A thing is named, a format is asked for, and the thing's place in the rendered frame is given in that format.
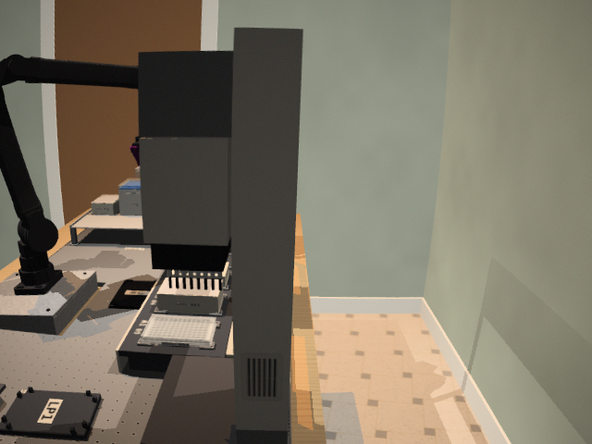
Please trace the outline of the white translucent plate lid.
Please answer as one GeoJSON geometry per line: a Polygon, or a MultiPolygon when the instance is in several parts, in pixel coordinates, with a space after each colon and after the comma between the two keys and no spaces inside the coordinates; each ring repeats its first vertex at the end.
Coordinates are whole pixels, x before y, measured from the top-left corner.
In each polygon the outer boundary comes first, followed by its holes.
{"type": "Polygon", "coordinates": [[[211,344],[216,317],[152,314],[143,340],[211,344]]]}

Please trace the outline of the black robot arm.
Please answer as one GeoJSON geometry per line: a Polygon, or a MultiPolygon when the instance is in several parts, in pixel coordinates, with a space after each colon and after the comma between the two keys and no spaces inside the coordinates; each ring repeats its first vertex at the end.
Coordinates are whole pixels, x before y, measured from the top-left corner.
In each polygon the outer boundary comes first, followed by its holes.
{"type": "Polygon", "coordinates": [[[47,251],[57,243],[58,230],[51,220],[44,217],[6,107],[2,86],[17,80],[137,89],[138,66],[35,56],[27,58],[22,55],[11,55],[0,61],[0,168],[20,219],[18,248],[21,269],[18,271],[21,282],[14,292],[15,295],[43,295],[63,277],[62,270],[54,270],[47,255],[47,251]]]}

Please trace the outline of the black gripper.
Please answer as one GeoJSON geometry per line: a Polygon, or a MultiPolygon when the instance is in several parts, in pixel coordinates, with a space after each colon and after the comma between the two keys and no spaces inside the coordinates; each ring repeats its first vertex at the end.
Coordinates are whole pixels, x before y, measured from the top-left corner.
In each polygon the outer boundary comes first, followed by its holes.
{"type": "Polygon", "coordinates": [[[134,158],[136,159],[138,166],[140,165],[140,157],[139,157],[139,151],[140,151],[139,139],[140,138],[141,137],[139,137],[139,136],[135,137],[135,142],[130,147],[130,150],[131,150],[134,158]]]}

